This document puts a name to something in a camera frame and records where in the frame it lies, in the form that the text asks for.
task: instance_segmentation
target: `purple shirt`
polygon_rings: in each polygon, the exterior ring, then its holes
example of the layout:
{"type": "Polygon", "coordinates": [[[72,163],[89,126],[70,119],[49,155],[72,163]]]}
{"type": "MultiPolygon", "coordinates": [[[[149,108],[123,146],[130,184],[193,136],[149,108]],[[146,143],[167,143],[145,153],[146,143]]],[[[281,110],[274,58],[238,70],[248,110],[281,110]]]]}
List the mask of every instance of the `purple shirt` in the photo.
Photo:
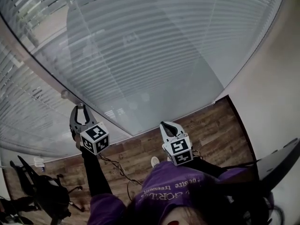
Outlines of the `purple shirt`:
{"type": "MultiPolygon", "coordinates": [[[[153,168],[151,174],[144,181],[141,192],[135,197],[136,208],[143,201],[149,206],[155,205],[158,210],[161,210],[162,219],[174,207],[190,207],[189,200],[186,199],[188,184],[200,184],[208,178],[218,181],[217,178],[201,171],[175,166],[172,162],[161,162],[153,168]]],[[[124,203],[112,194],[94,196],[90,202],[88,225],[113,225],[125,208],[124,203]]]]}

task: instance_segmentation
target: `person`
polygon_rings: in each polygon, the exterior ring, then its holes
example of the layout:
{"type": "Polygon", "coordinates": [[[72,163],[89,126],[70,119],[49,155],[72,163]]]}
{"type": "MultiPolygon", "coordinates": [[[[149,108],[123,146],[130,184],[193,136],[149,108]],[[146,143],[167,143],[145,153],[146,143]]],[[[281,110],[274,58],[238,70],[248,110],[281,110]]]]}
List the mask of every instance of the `person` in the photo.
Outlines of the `person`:
{"type": "Polygon", "coordinates": [[[19,212],[36,211],[35,206],[30,206],[33,203],[33,197],[21,197],[16,200],[6,200],[0,198],[0,225],[2,223],[20,223],[20,224],[33,224],[28,218],[19,216],[19,212]]]}
{"type": "Polygon", "coordinates": [[[126,207],[112,194],[97,156],[80,146],[79,135],[73,138],[82,151],[92,197],[88,225],[268,224],[271,206],[265,198],[249,196],[242,199],[244,203],[233,205],[232,198],[214,188],[220,179],[232,176],[232,170],[225,171],[199,157],[181,166],[160,163],[153,157],[152,172],[126,207]]]}

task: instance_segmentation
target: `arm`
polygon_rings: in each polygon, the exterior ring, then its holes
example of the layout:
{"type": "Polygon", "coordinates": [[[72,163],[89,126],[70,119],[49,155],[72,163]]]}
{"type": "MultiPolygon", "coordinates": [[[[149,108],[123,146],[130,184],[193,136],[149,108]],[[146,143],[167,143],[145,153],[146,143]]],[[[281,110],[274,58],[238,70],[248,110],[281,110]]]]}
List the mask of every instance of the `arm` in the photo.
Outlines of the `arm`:
{"type": "Polygon", "coordinates": [[[80,136],[75,136],[76,147],[82,152],[84,166],[90,188],[90,195],[94,197],[98,194],[112,194],[108,182],[102,172],[97,156],[80,146],[80,136]]]}
{"type": "Polygon", "coordinates": [[[97,156],[80,146],[79,135],[75,136],[75,140],[76,147],[82,151],[92,197],[88,225],[114,225],[126,207],[119,198],[112,195],[97,156]]]}

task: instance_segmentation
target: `black sleeve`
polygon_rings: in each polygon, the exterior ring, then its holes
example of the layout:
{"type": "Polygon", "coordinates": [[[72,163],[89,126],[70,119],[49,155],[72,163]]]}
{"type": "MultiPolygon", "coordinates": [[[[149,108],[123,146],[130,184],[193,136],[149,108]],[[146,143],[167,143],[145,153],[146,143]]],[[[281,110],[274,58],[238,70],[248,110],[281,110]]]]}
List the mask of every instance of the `black sleeve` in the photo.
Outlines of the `black sleeve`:
{"type": "Polygon", "coordinates": [[[104,193],[112,194],[108,182],[101,170],[97,156],[87,151],[84,147],[81,147],[81,152],[84,159],[86,175],[88,177],[90,195],[93,197],[104,193]]]}
{"type": "Polygon", "coordinates": [[[182,166],[199,170],[216,178],[226,171],[226,169],[208,163],[199,157],[194,157],[194,160],[184,163],[182,166]]]}

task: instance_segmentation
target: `wooden floor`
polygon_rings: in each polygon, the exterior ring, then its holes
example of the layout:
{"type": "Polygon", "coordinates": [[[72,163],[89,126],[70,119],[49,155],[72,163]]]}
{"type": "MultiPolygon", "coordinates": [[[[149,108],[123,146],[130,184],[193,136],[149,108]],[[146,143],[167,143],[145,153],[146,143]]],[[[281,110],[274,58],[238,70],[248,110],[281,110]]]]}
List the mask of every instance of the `wooden floor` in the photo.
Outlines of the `wooden floor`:
{"type": "MultiPolygon", "coordinates": [[[[199,150],[204,160],[210,163],[228,166],[253,160],[244,134],[226,99],[176,122],[188,133],[194,149],[199,150]]],[[[152,156],[157,156],[161,161],[166,160],[161,148],[162,143],[160,131],[155,129],[132,141],[110,147],[103,155],[111,160],[121,161],[130,178],[143,180],[152,170],[150,164],[152,156]]],[[[100,163],[112,192],[124,203],[128,203],[127,180],[121,177],[110,163],[102,160],[100,163]]],[[[83,159],[80,156],[70,157],[47,163],[45,168],[47,175],[54,177],[58,173],[63,174],[62,185],[68,190],[74,186],[83,186],[83,191],[71,194],[71,201],[84,206],[86,212],[80,213],[69,207],[72,216],[64,219],[63,224],[86,224],[90,214],[90,194],[83,159]]],[[[24,196],[14,170],[6,169],[5,175],[12,198],[24,196]]],[[[132,184],[129,186],[131,196],[140,189],[139,186],[132,184]]],[[[50,224],[50,218],[43,211],[23,213],[23,216],[37,225],[50,224]]]]}

